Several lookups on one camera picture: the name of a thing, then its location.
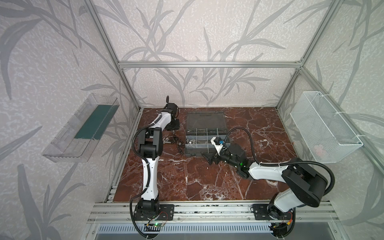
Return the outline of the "grey plastic compartment organizer box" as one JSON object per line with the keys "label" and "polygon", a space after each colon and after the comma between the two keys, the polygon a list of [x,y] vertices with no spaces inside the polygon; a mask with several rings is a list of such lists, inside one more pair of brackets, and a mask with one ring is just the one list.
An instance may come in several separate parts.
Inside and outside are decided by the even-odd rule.
{"label": "grey plastic compartment organizer box", "polygon": [[185,155],[201,157],[202,153],[215,153],[211,138],[224,139],[228,134],[224,112],[195,112],[187,114],[186,139],[190,136],[202,139],[204,144],[188,145],[185,143]]}

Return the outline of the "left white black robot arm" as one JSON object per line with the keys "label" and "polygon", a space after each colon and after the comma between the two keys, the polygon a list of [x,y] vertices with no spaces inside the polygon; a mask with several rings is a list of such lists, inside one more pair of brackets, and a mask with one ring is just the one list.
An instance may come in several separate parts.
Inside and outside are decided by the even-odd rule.
{"label": "left white black robot arm", "polygon": [[147,126],[135,133],[132,149],[142,159],[144,176],[143,191],[136,211],[143,214],[158,215],[160,212],[159,191],[157,184],[158,163],[162,155],[163,131],[177,130],[180,121],[177,119],[179,107],[167,102],[158,116]]}

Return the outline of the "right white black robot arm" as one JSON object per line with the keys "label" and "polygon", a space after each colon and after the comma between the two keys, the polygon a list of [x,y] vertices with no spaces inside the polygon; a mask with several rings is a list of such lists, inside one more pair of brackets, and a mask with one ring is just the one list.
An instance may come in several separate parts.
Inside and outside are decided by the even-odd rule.
{"label": "right white black robot arm", "polygon": [[224,162],[247,180],[269,180],[285,183],[288,189],[276,194],[267,206],[269,216],[276,219],[296,207],[317,208],[323,196],[335,186],[332,170],[324,164],[293,158],[282,163],[250,163],[245,151],[237,144],[225,148],[222,141],[213,143],[215,153],[203,153],[209,165]]}

